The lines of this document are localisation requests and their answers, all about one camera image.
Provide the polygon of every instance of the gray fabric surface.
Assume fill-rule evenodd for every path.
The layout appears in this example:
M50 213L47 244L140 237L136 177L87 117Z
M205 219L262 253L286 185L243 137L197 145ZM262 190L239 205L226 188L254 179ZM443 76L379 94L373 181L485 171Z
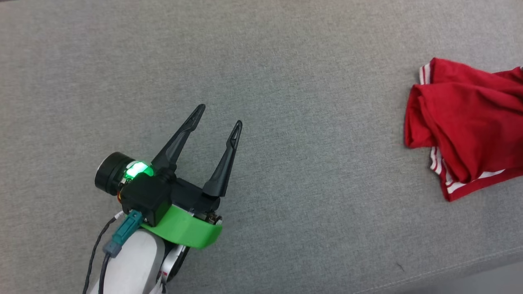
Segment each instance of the gray fabric surface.
M0 292L80 292L119 210L98 164L152 159L199 103L179 176L202 185L244 129L222 236L171 291L397 292L522 260L523 178L447 203L429 150L402 145L418 68L522 65L522 14L520 0L0 3Z

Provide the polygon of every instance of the green led light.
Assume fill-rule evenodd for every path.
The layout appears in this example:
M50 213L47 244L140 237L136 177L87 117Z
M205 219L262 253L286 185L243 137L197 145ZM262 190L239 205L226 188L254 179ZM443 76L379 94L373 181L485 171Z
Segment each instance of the green led light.
M154 171L150 166L138 161L129 167L129 169L126 171L126 178L133 179L139 173L145 173L149 176L154 175Z

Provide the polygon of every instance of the green plastic part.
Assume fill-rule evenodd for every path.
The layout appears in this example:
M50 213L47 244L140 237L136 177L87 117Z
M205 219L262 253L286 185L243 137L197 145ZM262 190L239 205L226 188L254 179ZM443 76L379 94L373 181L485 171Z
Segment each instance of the green plastic part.
M204 248L216 241L222 232L221 225L210 224L171 206L157 226L145 223L142 227L163 239L193 248Z

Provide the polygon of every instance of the stitched seam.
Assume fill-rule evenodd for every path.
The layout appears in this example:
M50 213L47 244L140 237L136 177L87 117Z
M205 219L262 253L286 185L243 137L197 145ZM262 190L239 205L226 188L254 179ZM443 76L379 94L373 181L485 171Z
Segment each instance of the stitched seam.
M372 291L372 290L377 290L377 289L381 289L381 288L382 288L382 290L385 290L385 289L388 289L388 288L391 288L391 287L394 287L394 286L406 284L406 283L411 282L411 281L416 281L416 280L419 280L419 279L424 278L424 277L433 276L433 275L437 274L437 272L444 273L444 272L446 272L446 271L448 271L450 269L459 268L459 267L462 267L462 266L464 266L466 264L474 263L474 262L480 261L482 259L489 260L491 257L496 256L496 255L500 255L500 254L504 254L504 253L508 253L508 252L514 253L514 252L518 252L518 251L521 251L521 250L523 250L523 246L514 247L514 248L511 248L511 249L507 249L507 250L503 250L503 251L500 251L500 252L484 255L484 256L481 256L481 257L478 257L478 258L475 258L475 259L471 259L471 260L466 261L466 262L450 265L450 266L443 267L443 268L440 268L440 269L431 270L430 272L419 274L417 276L413 276L413 277L406 278L406 279L403 279L403 280L394 281L394 282L390 282L388 284L384 284L384 285L381 285L381 286L377 286L377 287L369 288L369 289L362 290L362 291L359 291L359 292L355 292L353 294L359 294L359 293L368 292L368 291Z

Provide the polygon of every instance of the folded red garment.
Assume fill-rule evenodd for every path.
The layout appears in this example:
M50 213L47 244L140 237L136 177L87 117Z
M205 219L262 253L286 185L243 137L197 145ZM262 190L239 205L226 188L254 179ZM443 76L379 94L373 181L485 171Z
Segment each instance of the folded red garment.
M434 58L419 70L405 145L432 147L448 201L523 175L523 67L487 73Z

